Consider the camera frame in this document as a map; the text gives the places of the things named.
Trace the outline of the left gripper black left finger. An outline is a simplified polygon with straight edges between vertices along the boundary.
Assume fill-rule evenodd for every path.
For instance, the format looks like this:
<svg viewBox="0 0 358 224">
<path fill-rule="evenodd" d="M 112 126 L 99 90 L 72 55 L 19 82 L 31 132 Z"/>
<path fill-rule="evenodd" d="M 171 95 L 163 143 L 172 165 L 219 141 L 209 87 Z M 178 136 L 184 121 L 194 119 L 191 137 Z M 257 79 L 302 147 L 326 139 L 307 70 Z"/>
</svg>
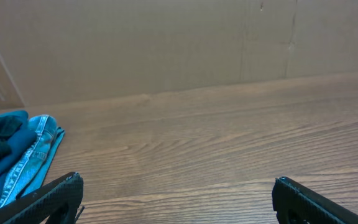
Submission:
<svg viewBox="0 0 358 224">
<path fill-rule="evenodd" d="M 0 208 L 0 224 L 75 224 L 83 211 L 83 178 L 69 172 Z"/>
</svg>

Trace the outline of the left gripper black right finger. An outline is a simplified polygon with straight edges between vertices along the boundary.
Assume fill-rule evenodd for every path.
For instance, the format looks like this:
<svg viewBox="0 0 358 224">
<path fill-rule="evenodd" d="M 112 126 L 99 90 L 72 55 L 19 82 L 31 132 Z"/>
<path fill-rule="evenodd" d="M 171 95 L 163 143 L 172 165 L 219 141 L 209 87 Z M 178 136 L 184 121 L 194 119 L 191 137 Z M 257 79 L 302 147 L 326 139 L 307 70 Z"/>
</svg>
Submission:
<svg viewBox="0 0 358 224">
<path fill-rule="evenodd" d="M 273 210 L 279 224 L 358 224 L 358 215 L 289 177 L 275 179 Z"/>
</svg>

